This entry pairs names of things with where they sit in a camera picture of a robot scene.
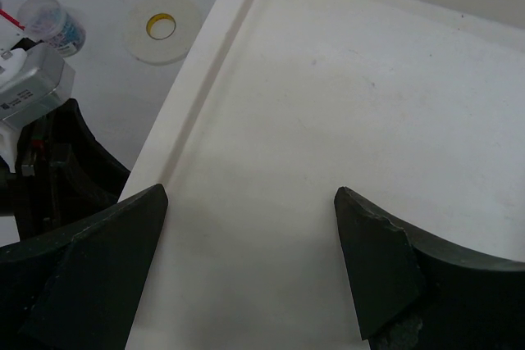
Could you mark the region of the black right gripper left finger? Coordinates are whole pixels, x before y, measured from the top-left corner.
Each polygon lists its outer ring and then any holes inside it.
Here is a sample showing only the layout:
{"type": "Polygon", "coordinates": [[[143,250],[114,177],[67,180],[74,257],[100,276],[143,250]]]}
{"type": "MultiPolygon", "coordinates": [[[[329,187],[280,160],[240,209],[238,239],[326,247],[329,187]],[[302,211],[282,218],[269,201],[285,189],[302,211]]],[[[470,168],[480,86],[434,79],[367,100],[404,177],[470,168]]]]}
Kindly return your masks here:
{"type": "Polygon", "coordinates": [[[167,213],[161,184],[1,248],[3,349],[123,349],[167,213]]]}

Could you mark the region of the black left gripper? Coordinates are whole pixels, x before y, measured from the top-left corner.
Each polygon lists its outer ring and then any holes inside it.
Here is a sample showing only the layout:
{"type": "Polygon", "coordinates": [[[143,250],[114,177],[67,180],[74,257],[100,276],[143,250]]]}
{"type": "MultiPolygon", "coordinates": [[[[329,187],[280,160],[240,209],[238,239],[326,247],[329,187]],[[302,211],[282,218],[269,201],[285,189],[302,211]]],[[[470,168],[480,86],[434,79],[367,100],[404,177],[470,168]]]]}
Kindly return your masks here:
{"type": "Polygon", "coordinates": [[[15,169],[1,161],[1,214],[20,240],[70,225],[115,204],[130,171],[91,133],[69,99],[21,130],[15,169]]]}

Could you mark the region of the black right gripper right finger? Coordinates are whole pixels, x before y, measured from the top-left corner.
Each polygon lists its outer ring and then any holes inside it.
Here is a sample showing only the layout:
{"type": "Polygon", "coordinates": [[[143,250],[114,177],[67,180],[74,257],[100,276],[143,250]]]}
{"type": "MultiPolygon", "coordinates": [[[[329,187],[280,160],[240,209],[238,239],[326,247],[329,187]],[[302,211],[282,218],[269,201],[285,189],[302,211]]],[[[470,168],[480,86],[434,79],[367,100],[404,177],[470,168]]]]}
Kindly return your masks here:
{"type": "Polygon", "coordinates": [[[451,243],[347,187],[334,207],[359,331],[371,348],[523,348],[522,262],[451,243]]]}

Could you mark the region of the paperclip jar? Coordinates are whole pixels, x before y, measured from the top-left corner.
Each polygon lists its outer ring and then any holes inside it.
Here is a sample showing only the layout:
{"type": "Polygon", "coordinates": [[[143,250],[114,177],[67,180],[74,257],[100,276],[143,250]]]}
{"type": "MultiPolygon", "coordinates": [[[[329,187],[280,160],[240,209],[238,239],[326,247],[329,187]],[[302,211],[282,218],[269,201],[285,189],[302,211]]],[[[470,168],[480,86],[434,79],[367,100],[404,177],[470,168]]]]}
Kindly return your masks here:
{"type": "Polygon", "coordinates": [[[46,43],[63,57],[75,55],[84,46],[83,25],[58,0],[27,0],[16,17],[31,39],[46,43]]]}

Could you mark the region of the white tape roll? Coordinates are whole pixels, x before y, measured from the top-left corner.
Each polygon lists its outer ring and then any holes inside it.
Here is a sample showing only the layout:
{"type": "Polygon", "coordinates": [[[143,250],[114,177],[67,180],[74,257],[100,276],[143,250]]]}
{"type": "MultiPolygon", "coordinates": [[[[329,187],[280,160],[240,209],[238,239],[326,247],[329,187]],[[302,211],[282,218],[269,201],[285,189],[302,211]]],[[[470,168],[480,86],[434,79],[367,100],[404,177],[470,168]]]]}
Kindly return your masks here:
{"type": "Polygon", "coordinates": [[[124,45],[136,59],[165,66],[188,54],[201,26],[199,9],[190,0],[143,0],[126,17],[124,45]]]}

